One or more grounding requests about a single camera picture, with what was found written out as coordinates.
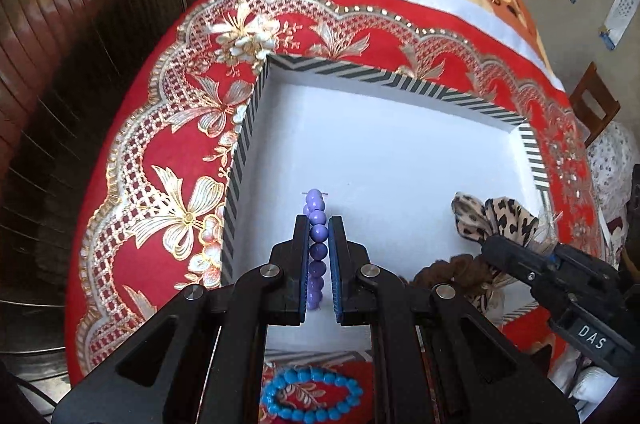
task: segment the metal screw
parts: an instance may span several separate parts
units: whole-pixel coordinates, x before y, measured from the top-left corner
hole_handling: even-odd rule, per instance
[[[380,267],[372,263],[367,263],[366,265],[360,267],[360,272],[366,278],[374,278],[378,274],[380,274]]]
[[[280,267],[273,263],[268,263],[260,267],[260,274],[266,278],[273,278],[280,273]]]
[[[436,287],[436,294],[442,299],[453,299],[456,297],[456,290],[451,285],[443,283]]]
[[[189,301],[198,299],[204,294],[204,287],[202,285],[188,285],[182,291],[182,295]]]

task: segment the purple bead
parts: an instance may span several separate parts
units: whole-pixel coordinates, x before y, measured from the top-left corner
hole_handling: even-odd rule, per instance
[[[309,264],[309,276],[313,276],[314,278],[319,278],[324,276],[325,272],[326,272],[326,265],[324,264],[324,261],[313,260]]]
[[[314,243],[309,249],[309,256],[313,259],[324,259],[326,258],[327,250],[326,245],[324,243]]]
[[[306,306],[311,307],[315,306],[318,308],[318,305],[322,301],[322,292],[319,290],[308,290],[306,291]]]
[[[309,276],[307,282],[307,291],[309,290],[322,290],[324,287],[324,280],[322,278],[316,278],[313,276]]]
[[[311,203],[311,201],[313,200],[322,200],[322,193],[319,189],[309,189],[308,193],[306,194],[306,203]]]
[[[324,225],[314,225],[309,231],[309,236],[316,243],[322,243],[329,237],[329,229]]]
[[[324,225],[326,223],[326,214],[319,209],[311,211],[309,213],[309,222],[311,222],[311,225]]]
[[[324,211],[324,208],[325,208],[324,200],[322,198],[318,198],[318,199],[313,198],[311,201],[308,201],[306,204],[309,206],[310,211],[315,211],[316,209],[318,211]]]

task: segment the bracelet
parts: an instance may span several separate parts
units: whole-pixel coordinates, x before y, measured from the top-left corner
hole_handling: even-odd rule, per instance
[[[349,390],[349,394],[329,409],[317,408],[305,411],[302,409],[292,409],[278,403],[278,395],[289,384],[309,382],[311,380],[328,385],[333,384],[338,387],[345,387]],[[266,406],[267,412],[271,415],[278,416],[284,420],[314,424],[315,422],[324,422],[327,419],[340,420],[343,415],[351,411],[351,408],[360,405],[360,397],[363,393],[364,390],[354,378],[335,374],[324,368],[311,367],[295,370],[290,369],[286,370],[283,374],[276,375],[265,385],[260,401]]]
[[[309,237],[313,242],[309,247],[312,262],[309,263],[308,269],[306,307],[309,310],[316,310],[322,301],[322,287],[324,287],[322,276],[326,272],[326,264],[322,260],[328,253],[323,242],[329,237],[329,230],[326,227],[325,205],[320,190],[311,189],[306,194],[305,201],[306,205],[302,212],[308,217],[311,224]]]

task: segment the wooden chair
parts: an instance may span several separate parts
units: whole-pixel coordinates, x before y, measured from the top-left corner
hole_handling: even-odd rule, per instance
[[[584,101],[584,92],[588,91],[595,101],[600,105],[605,113],[603,118],[600,118]],[[569,97],[571,106],[574,109],[575,116],[589,129],[590,135],[585,141],[584,145],[588,147],[602,130],[607,127],[609,122],[613,120],[616,113],[620,111],[620,102],[615,100],[604,85],[602,79],[598,75],[596,65],[592,62],[584,72],[584,75],[580,79],[578,86],[575,87],[571,96]]]

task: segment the purple beaded bracelet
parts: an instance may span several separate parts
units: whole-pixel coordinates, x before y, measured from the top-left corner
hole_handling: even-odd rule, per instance
[[[322,287],[324,287],[322,276],[326,272],[326,264],[322,260],[328,252],[324,242],[329,237],[329,230],[326,227],[322,193],[318,189],[312,189],[306,194],[305,201],[306,205],[302,212],[308,217],[311,224],[309,238],[313,242],[309,247],[312,261],[309,263],[309,276],[306,285],[306,307],[309,310],[316,310],[322,301]]]

